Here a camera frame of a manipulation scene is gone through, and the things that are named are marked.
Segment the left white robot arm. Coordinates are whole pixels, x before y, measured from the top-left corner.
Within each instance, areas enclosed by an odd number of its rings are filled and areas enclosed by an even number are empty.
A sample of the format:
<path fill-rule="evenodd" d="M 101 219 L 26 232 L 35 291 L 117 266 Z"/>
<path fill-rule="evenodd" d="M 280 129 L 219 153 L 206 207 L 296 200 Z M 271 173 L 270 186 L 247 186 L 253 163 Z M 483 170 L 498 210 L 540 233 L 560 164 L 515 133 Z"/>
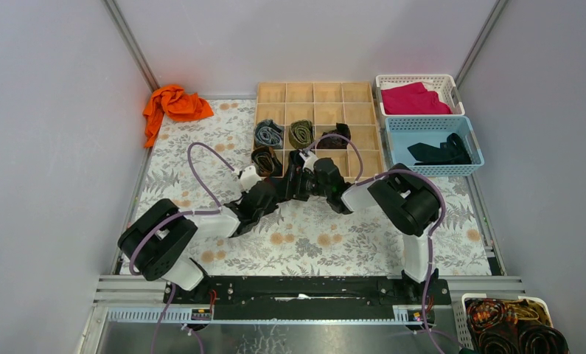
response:
<path fill-rule="evenodd" d="M 140 274 L 147 281 L 170 282 L 188 301 L 199 303 L 208 296 L 209 284 L 197 261 L 183 256 L 191 240 L 247 234 L 283 200 L 283 192 L 271 181 L 258 181 L 239 200 L 218 209 L 182 212 L 164 198 L 124 231 L 117 245 L 130 259 L 132 274 Z"/>

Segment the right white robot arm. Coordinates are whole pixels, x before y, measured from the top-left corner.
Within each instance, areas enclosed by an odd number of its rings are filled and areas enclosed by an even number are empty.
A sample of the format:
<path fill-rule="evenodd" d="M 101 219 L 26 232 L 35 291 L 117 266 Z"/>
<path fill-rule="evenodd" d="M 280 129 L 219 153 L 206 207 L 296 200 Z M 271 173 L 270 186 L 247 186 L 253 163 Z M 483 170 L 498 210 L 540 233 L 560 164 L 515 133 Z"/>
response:
<path fill-rule="evenodd" d="M 321 158 L 312 168 L 290 163 L 285 176 L 276 182 L 276 191 L 281 201 L 322 197 L 332 211 L 342 215 L 379 207 L 403 235 L 404 297 L 420 304 L 432 294 L 431 283 L 437 275 L 430 239 L 444 219 L 446 205 L 429 178 L 396 164 L 364 181 L 349 182 L 331 159 Z"/>

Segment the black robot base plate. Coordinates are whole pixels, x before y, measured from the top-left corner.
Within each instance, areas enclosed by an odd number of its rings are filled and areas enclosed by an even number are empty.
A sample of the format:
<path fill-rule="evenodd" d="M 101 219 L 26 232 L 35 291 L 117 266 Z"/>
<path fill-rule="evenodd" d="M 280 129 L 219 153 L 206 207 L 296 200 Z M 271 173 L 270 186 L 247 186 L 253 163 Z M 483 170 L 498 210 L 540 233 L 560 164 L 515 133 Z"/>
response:
<path fill-rule="evenodd" d="M 429 311 L 450 305 L 447 281 L 433 279 L 425 291 L 421 285 L 401 277 L 207 277 L 196 288 L 165 289 L 164 299 L 174 305 L 202 305 L 214 312 L 220 308 L 276 309 L 308 308 L 331 312 L 363 306 L 400 306 Z"/>

